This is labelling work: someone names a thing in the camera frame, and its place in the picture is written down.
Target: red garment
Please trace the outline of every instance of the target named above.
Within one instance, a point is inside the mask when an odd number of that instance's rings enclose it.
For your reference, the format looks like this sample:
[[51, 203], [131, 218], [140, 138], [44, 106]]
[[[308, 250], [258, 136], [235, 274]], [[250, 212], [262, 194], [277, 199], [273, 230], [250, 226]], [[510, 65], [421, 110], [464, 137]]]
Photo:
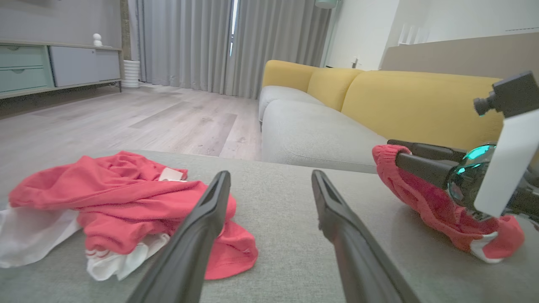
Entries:
[[477, 222], [466, 208], [451, 201], [445, 191], [398, 168], [399, 152], [410, 151], [398, 145], [379, 145], [372, 149], [376, 170], [385, 185], [404, 203], [421, 215], [431, 228], [449, 236], [463, 251], [471, 252], [489, 263], [509, 257], [524, 242], [524, 233], [513, 216]]
[[[146, 235], [174, 234], [206, 188], [201, 181], [158, 181], [164, 165], [129, 152], [31, 175], [9, 195], [12, 207], [73, 209], [86, 234], [89, 251], [129, 254]], [[187, 178], [187, 170], [177, 169]], [[230, 196], [225, 225], [216, 239], [206, 279], [221, 279], [250, 269], [258, 250], [254, 237], [230, 221], [236, 200]]]

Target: laminate flooring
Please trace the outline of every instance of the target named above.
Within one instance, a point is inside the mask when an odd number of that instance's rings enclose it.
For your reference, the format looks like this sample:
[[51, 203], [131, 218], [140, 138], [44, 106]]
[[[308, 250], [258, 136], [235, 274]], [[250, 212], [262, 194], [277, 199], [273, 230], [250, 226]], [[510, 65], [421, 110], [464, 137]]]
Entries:
[[100, 150], [260, 159], [256, 100], [148, 84], [122, 93], [95, 90], [75, 102], [0, 118], [0, 197], [29, 171]]

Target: gray table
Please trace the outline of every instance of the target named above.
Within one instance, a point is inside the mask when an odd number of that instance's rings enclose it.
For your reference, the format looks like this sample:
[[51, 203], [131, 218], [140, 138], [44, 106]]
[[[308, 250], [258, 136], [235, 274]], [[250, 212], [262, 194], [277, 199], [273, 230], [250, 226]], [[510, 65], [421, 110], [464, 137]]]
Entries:
[[[260, 256], [245, 273], [206, 281], [201, 302], [344, 302], [333, 246], [317, 228], [312, 168], [135, 152], [189, 169], [190, 180], [208, 183], [220, 170], [232, 174], [234, 220], [255, 236]], [[531, 224], [521, 224], [526, 242], [512, 257], [486, 264], [428, 228], [377, 175], [324, 171], [422, 301], [537, 302], [539, 233]], [[124, 281], [96, 282], [86, 273], [84, 234], [78, 232], [37, 263], [0, 270], [0, 302], [123, 302], [152, 261]]]

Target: white figurine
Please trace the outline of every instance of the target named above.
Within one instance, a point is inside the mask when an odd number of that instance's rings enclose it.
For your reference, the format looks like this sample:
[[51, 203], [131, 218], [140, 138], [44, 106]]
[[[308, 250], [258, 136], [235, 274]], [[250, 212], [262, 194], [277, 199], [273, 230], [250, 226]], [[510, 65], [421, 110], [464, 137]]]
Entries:
[[101, 42], [101, 35], [98, 33], [94, 34], [94, 46], [103, 46], [103, 43]]

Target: yellow couch cushion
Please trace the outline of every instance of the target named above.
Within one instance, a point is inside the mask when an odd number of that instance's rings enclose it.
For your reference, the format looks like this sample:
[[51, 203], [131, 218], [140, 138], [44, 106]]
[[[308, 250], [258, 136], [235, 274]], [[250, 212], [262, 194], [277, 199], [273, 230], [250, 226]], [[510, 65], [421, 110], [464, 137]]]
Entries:
[[286, 86], [307, 92], [310, 77], [318, 67], [286, 61], [266, 62], [262, 87], [269, 85]]
[[494, 78], [367, 71], [350, 84], [342, 113], [387, 139], [471, 149], [496, 141], [503, 116], [479, 117], [473, 99], [487, 97]]
[[350, 83], [361, 72], [353, 68], [319, 68], [310, 78], [307, 93], [340, 111]]

